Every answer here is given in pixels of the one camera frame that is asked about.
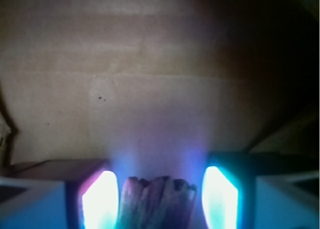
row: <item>bright light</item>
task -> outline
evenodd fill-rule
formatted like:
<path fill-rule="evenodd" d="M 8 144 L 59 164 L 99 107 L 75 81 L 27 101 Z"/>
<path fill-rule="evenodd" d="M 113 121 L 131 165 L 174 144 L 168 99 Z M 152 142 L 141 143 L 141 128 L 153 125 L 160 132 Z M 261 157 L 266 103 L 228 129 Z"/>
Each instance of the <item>bright light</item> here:
<path fill-rule="evenodd" d="M 205 171 L 202 206 L 210 229 L 237 228 L 238 189 L 216 166 Z"/>
<path fill-rule="evenodd" d="M 119 193 L 117 177 L 104 171 L 82 196 L 84 228 L 113 229 L 117 222 Z"/>

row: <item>wooden kindling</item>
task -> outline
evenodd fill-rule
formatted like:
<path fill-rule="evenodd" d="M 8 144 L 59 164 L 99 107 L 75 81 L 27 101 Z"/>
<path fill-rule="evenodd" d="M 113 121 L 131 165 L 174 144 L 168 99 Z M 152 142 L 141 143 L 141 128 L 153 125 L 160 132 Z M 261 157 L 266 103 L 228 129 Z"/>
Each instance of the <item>wooden kindling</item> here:
<path fill-rule="evenodd" d="M 186 229 L 196 195 L 196 186 L 183 179 L 129 177 L 122 188 L 116 228 Z"/>

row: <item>glowing light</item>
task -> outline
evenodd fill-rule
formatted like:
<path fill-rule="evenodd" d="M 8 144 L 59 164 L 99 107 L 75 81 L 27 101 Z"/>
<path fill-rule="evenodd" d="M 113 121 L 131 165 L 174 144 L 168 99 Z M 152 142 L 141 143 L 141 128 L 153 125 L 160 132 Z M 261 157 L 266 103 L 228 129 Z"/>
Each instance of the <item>glowing light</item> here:
<path fill-rule="evenodd" d="M 119 193 L 117 177 L 104 171 L 82 196 L 84 228 L 113 229 L 117 222 Z"/>
<path fill-rule="evenodd" d="M 202 207 L 210 229 L 237 228 L 238 189 L 216 166 L 204 173 Z"/>

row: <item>cardboard wall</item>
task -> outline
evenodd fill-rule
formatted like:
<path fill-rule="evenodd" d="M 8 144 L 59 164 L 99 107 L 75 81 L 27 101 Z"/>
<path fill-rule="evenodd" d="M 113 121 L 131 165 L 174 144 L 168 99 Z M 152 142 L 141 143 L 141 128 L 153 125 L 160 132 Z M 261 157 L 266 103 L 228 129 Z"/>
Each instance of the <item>cardboard wall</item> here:
<path fill-rule="evenodd" d="M 12 163 L 109 158 L 201 186 L 317 95 L 318 22 L 288 0 L 1 0 Z"/>

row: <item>dark spot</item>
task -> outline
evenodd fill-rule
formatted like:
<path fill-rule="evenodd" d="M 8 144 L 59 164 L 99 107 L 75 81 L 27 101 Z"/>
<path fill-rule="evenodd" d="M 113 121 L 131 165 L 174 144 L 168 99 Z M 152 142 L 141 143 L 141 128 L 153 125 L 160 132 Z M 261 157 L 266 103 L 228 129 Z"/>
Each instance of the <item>dark spot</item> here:
<path fill-rule="evenodd" d="M 188 183 L 183 179 L 174 179 L 173 180 L 174 190 L 180 191 L 184 185 L 189 186 Z"/>

